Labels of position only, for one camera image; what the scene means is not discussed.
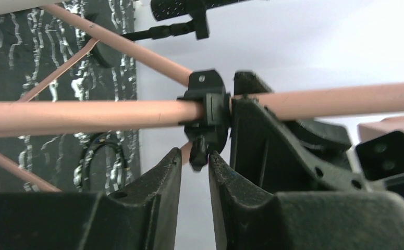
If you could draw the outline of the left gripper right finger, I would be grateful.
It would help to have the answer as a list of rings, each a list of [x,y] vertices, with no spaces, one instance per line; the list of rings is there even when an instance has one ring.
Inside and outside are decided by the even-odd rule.
[[[397,194],[271,194],[217,153],[209,182],[217,249],[404,249],[404,199]]]

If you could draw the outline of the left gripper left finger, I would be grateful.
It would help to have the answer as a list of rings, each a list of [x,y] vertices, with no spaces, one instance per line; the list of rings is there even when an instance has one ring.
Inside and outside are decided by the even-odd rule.
[[[182,154],[103,192],[0,193],[0,249],[173,249]]]

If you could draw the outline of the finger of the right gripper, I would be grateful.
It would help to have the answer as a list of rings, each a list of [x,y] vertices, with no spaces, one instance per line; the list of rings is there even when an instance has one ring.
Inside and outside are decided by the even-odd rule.
[[[253,71],[239,70],[234,74],[234,94],[271,93],[273,89]],[[344,126],[314,119],[285,121],[284,124],[308,149],[316,151],[347,151],[352,142]]]
[[[253,99],[232,102],[230,166],[269,193],[360,191],[359,173],[322,160],[305,147],[267,108]]]

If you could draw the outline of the pink music stand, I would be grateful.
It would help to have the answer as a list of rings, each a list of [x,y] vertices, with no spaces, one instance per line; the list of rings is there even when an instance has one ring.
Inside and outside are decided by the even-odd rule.
[[[87,45],[16,102],[0,102],[0,137],[103,132],[175,127],[183,122],[210,121],[214,104],[208,97],[194,101],[34,102],[32,98],[57,79],[98,42],[125,53],[170,79],[188,86],[193,78],[206,88],[212,79],[193,72],[147,48],[62,7],[43,9],[91,36]],[[364,115],[404,111],[404,83],[255,94],[258,103],[281,120]]]

